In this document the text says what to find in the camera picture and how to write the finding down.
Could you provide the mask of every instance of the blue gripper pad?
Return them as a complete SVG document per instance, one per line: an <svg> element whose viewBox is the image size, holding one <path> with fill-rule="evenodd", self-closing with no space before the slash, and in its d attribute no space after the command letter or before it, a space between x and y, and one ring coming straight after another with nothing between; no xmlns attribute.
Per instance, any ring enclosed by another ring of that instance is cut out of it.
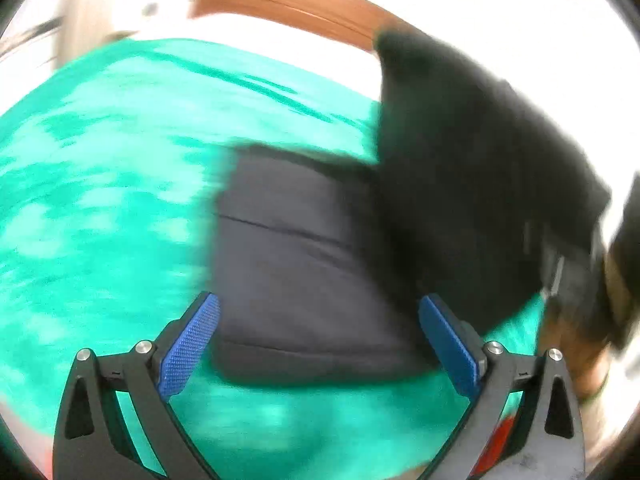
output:
<svg viewBox="0 0 640 480"><path fill-rule="evenodd" d="M164 402L184 389L219 320L220 302L209 294L162 360L158 393Z"/></svg>
<svg viewBox="0 0 640 480"><path fill-rule="evenodd" d="M420 300L418 318L456 391L469 399L475 398L480 391L480 370L462 341L460 322L435 294Z"/></svg>

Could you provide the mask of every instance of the green tablecloth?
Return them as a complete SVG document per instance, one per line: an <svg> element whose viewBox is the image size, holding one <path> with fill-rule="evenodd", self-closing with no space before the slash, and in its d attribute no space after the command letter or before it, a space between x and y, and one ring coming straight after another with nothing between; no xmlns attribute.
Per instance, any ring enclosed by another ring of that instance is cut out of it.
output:
<svg viewBox="0 0 640 480"><path fill-rule="evenodd" d="M51 434L78 349L116 353L154 338L204 287L229 146L374 161L377 106L304 70L191 40L125 40L57 72L0 118L0 396ZM491 338L532 352L541 311L533 300ZM430 459L466 400L442 373L265 390L201 364L172 406L224 479L377 480Z"/></svg>

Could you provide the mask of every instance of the silver screw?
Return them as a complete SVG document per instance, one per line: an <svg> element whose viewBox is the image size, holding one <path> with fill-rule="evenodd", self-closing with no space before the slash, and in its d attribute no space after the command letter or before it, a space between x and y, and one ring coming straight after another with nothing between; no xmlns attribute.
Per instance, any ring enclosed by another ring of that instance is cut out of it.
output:
<svg viewBox="0 0 640 480"><path fill-rule="evenodd" d="M547 353L549 354L549 357L551 357L554 361L562 360L562 352L557 348L551 348Z"/></svg>
<svg viewBox="0 0 640 480"><path fill-rule="evenodd" d="M484 347L492 354L500 355L504 352L504 346L497 341L489 341Z"/></svg>
<svg viewBox="0 0 640 480"><path fill-rule="evenodd" d="M138 352L139 354L146 354L149 352L149 350L151 350L152 346L153 345L151 344L151 341L147 341L146 339L144 339L136 345L136 352Z"/></svg>
<svg viewBox="0 0 640 480"><path fill-rule="evenodd" d="M78 359L78 361L86 361L89 357L91 357L91 350L88 348L83 348L76 354L76 359Z"/></svg>

